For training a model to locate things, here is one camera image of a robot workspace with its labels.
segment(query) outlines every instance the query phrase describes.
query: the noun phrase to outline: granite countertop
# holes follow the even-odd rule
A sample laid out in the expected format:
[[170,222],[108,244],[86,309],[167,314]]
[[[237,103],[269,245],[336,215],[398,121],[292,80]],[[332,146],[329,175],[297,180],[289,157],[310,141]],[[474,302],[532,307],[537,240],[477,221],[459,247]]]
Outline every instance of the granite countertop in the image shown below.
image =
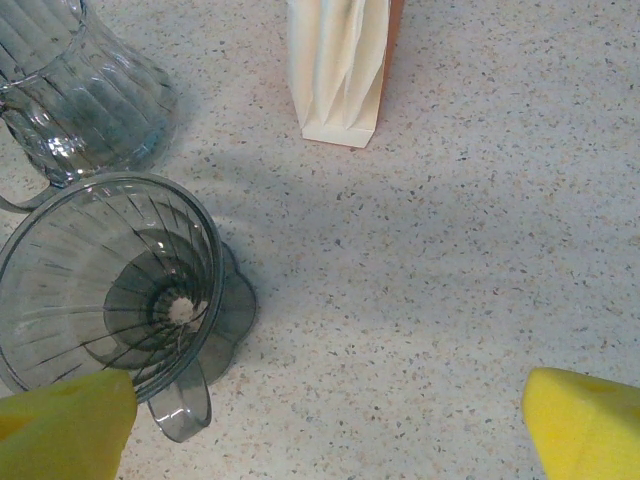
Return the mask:
[[119,479],[541,479],[532,368],[640,384],[636,2],[408,0],[365,150],[300,138],[286,2],[97,9],[174,78],[156,171],[260,301],[211,426],[174,444],[142,406]]

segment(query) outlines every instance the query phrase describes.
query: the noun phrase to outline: pitcher handle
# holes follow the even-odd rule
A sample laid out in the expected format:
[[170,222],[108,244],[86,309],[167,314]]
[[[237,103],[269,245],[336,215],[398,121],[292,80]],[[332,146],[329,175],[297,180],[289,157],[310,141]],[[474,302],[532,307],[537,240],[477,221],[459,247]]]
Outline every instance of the pitcher handle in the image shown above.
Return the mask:
[[60,189],[49,185],[35,197],[20,203],[11,203],[9,200],[0,195],[0,208],[12,213],[31,213],[45,201],[49,200]]
[[211,423],[211,398],[202,368],[194,359],[168,387],[147,402],[167,438],[181,443]]

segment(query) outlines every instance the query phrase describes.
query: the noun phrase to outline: pour-over coffee dripper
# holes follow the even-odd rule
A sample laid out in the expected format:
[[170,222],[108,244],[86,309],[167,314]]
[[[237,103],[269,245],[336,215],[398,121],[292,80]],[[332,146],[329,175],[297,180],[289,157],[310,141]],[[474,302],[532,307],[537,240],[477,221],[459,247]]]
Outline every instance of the pour-over coffee dripper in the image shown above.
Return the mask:
[[164,433],[207,426],[207,383],[229,366],[256,309],[210,216],[149,174],[60,191],[0,253],[0,376],[14,392],[127,370]]

